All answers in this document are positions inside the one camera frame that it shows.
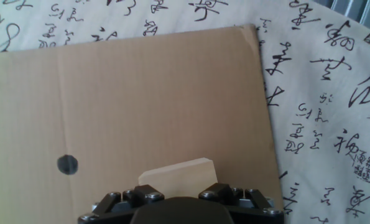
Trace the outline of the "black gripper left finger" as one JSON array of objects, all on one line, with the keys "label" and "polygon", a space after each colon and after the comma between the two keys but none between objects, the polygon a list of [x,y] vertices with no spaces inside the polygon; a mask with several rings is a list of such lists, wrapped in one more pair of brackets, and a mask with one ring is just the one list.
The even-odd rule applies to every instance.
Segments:
[{"label": "black gripper left finger", "polygon": [[130,223],[139,208],[164,199],[165,195],[150,185],[138,185],[122,193],[110,192],[91,212],[80,215],[77,224]]}]

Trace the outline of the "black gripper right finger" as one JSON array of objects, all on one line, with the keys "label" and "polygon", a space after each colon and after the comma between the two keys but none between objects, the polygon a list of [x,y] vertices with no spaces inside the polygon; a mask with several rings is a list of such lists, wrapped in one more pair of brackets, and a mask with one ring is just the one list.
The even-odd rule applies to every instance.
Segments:
[{"label": "black gripper right finger", "polygon": [[284,224],[284,211],[257,189],[215,183],[198,194],[200,200],[219,205],[231,223]]}]

